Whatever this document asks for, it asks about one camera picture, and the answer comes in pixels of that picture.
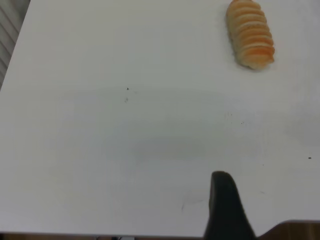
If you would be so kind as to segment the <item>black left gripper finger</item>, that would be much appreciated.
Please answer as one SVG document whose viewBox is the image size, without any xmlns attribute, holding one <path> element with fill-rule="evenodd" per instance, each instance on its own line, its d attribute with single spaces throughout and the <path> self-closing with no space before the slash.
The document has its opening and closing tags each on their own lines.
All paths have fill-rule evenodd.
<svg viewBox="0 0 320 240">
<path fill-rule="evenodd" d="M 209 218 L 205 240 L 256 240 L 232 176 L 225 171 L 211 175 Z"/>
</svg>

